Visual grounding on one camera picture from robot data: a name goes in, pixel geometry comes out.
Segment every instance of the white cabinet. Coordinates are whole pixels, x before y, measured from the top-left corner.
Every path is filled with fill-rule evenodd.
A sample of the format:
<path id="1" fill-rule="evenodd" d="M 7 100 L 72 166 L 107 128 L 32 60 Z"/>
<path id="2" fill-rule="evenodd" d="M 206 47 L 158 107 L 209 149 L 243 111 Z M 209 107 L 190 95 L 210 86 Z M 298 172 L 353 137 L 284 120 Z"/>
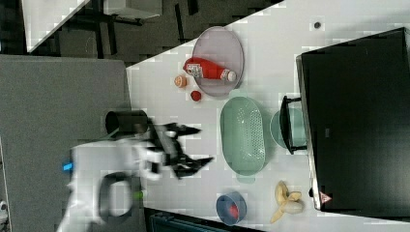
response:
<path id="1" fill-rule="evenodd" d="M 106 15 L 136 19 L 162 15 L 162 0 L 103 0 Z"/>

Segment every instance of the red ball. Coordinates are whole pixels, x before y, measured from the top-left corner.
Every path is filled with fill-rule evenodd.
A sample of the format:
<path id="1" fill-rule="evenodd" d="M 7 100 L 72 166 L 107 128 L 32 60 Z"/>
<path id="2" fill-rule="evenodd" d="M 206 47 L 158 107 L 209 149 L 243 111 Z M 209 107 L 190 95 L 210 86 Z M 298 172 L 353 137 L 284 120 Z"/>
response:
<path id="1" fill-rule="evenodd" d="M 202 95 L 201 95 L 201 93 L 199 92 L 199 91 L 192 91 L 192 93 L 190 93 L 190 97 L 194 100 L 194 101 L 196 101 L 196 102 L 198 102 L 199 100 L 201 100 L 201 98 L 202 98 Z"/>

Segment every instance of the blue bowl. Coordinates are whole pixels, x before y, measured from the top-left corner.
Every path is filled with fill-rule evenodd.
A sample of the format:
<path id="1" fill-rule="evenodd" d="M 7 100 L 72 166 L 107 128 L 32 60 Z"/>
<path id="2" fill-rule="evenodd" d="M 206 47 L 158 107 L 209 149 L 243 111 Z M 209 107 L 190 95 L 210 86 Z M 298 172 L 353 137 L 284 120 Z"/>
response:
<path id="1" fill-rule="evenodd" d="M 232 205 L 235 205 L 238 209 L 238 217 L 234 217 L 230 213 L 230 208 Z M 232 226 L 242 219 L 244 219 L 247 214 L 247 203 L 245 202 L 244 197 L 237 192 L 231 192 L 226 195 L 222 195 L 217 200 L 217 213 L 220 217 L 220 220 L 226 225 Z"/>

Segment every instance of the white table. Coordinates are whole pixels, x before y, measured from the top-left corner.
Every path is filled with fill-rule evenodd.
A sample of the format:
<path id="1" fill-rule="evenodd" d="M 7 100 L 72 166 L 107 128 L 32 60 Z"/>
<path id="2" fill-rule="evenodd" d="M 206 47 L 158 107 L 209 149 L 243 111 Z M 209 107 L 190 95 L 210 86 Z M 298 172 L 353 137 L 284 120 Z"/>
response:
<path id="1" fill-rule="evenodd" d="M 320 21 L 322 27 L 313 28 Z M 284 95 L 298 95 L 295 58 L 311 49 L 339 44 L 401 26 L 410 26 L 410 1 L 286 0 L 226 28 L 239 37 L 245 52 L 244 82 L 249 97 L 261 102 L 272 115 Z M 220 221 L 216 201 L 222 193 L 239 191 L 248 204 L 248 214 L 238 225 L 264 231 L 408 231 L 410 224 L 396 221 L 325 214 L 314 210 L 308 197 L 309 166 L 306 156 L 291 156 L 277 146 L 274 158 L 256 175 L 252 185 L 241 184 L 226 164 L 220 141 L 220 112 L 227 98 L 205 96 L 190 100 L 196 89 L 190 79 L 187 90 L 174 86 L 183 73 L 195 41 L 182 44 L 127 69 L 133 108 L 144 109 L 159 124 L 177 122 L 200 127 L 202 132 L 183 140 L 186 153 L 199 158 L 214 156 L 206 168 L 178 181 L 166 167 L 163 178 L 148 182 L 144 206 L 197 218 Z M 285 215 L 275 224 L 275 186 L 283 180 L 290 191 L 303 194 L 305 210 Z"/>
<path id="2" fill-rule="evenodd" d="M 32 52 L 90 0 L 22 0 L 27 52 Z"/>

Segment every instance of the green colander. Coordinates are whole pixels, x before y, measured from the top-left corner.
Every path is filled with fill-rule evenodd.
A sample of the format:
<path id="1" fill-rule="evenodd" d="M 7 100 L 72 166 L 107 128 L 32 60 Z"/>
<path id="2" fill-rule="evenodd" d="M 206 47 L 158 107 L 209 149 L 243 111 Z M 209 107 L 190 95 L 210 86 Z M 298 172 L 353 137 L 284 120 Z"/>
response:
<path id="1" fill-rule="evenodd" d="M 220 114 L 223 156 L 242 183 L 253 183 L 266 161 L 264 119 L 258 103 L 239 90 Z"/>

